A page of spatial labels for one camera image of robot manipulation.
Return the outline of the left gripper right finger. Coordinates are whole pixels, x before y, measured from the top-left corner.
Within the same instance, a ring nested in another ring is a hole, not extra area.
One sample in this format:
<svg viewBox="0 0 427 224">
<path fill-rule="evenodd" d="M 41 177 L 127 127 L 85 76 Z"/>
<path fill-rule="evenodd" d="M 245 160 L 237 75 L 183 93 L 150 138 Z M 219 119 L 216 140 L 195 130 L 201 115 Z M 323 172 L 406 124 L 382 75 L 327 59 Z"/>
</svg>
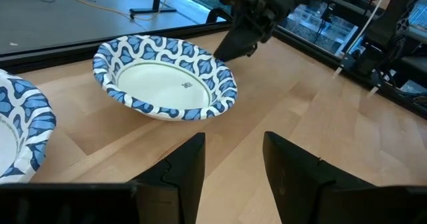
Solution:
<svg viewBox="0 0 427 224">
<path fill-rule="evenodd" d="M 317 224 L 325 187 L 373 187 L 272 131 L 264 133 L 263 157 L 282 224 Z"/>
</svg>

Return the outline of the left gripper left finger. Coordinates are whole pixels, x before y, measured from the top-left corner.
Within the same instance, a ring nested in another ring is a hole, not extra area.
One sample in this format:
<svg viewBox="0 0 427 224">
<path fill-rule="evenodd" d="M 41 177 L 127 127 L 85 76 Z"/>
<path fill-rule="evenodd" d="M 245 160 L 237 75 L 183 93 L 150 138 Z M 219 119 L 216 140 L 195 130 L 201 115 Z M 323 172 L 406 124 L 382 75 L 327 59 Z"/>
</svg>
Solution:
<svg viewBox="0 0 427 224">
<path fill-rule="evenodd" d="M 195 224 L 205 177 L 205 133 L 134 177 L 139 224 Z"/>
</svg>

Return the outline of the blue-patterned paper bowl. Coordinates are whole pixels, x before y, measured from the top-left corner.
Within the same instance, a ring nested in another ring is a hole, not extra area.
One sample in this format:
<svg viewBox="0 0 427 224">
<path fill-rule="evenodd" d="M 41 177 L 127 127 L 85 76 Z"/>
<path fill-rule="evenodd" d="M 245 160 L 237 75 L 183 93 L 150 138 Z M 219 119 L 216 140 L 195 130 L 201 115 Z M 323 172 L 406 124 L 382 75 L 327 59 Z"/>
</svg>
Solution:
<svg viewBox="0 0 427 224">
<path fill-rule="evenodd" d="M 217 117 L 238 97 L 223 61 L 170 37 L 125 35 L 102 43 L 93 57 L 93 74 L 117 102 L 166 121 Z"/>
<path fill-rule="evenodd" d="M 0 69 L 0 185 L 30 181 L 45 160 L 56 124 L 36 86 Z"/>
</svg>

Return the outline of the black table edge rail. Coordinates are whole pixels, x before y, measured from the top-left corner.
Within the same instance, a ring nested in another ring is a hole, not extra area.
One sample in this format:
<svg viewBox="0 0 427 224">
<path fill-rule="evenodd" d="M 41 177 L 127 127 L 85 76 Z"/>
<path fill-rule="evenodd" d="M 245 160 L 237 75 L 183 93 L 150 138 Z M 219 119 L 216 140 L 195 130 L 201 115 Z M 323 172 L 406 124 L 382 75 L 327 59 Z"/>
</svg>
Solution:
<svg viewBox="0 0 427 224">
<path fill-rule="evenodd" d="M 176 39 L 189 39 L 228 31 L 231 26 L 232 24 L 230 22 L 222 21 L 217 23 L 205 23 L 186 27 L 146 31 L 143 32 L 142 35 L 158 35 Z M 19 74 L 88 60 L 95 55 L 98 47 L 102 43 L 112 39 L 112 37 L 107 37 L 89 42 L 0 55 L 0 69 L 12 74 Z"/>
</svg>

